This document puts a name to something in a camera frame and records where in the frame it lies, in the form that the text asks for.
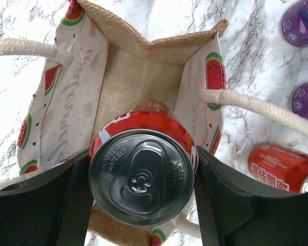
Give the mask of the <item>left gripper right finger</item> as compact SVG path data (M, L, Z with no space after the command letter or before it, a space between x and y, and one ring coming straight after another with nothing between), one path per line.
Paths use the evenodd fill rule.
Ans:
M308 193L267 186L197 150L203 245L308 245Z

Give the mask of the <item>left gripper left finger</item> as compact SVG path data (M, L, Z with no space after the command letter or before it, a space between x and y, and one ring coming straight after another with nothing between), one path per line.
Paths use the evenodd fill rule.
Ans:
M83 245L93 196L88 150L0 189L0 245Z

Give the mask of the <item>red cola can front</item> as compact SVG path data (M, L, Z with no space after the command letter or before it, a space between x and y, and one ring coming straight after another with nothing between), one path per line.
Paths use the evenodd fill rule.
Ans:
M148 99L132 105L98 132L89 150L89 184L112 218L154 227L188 203L199 158L174 112Z

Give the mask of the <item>red cola can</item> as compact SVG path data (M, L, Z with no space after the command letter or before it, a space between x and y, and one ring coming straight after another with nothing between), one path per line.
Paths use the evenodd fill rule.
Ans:
M148 99L132 105L98 132L89 150L89 184L112 218L154 227L188 203L199 158L174 112Z
M284 191L308 193L308 154L265 142L248 156L248 170L256 180Z

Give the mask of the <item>watermelon canvas tote bag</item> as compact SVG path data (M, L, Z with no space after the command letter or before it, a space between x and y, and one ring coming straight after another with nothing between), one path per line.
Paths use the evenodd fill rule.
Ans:
M0 38L0 56L44 57L41 81L20 130L18 177L0 189L48 171L90 150L110 117L133 102L158 99L171 107L196 148L214 156L223 114L218 104L266 116L308 137L308 120L271 103L226 89L224 79L206 84L208 60L219 55L227 27L147 41L133 26L89 1L71 1L54 44ZM201 237L200 225L183 213L154 227L135 227L92 204L87 232L119 245L150 245L180 230Z

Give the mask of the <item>red cola can rear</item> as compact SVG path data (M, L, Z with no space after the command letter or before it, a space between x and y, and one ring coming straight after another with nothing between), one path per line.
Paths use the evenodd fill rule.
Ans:
M308 193L308 154L265 142L248 156L248 170L256 180L284 191Z

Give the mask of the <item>purple can near centre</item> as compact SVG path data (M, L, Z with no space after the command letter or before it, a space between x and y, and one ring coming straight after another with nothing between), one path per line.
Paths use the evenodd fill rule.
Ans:
M308 81L299 85L291 99L292 111L308 120Z

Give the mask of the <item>purple can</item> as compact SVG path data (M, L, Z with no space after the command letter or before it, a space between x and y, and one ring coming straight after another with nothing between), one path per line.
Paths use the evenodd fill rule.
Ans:
M284 39L294 47L308 47L308 1L298 1L282 16L281 31Z
M299 85L291 99L292 111L308 120L308 81Z

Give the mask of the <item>purple can near right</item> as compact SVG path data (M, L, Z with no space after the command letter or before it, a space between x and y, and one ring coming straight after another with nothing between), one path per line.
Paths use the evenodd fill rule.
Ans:
M294 47L308 47L308 1L298 1L282 16L281 31L284 39Z

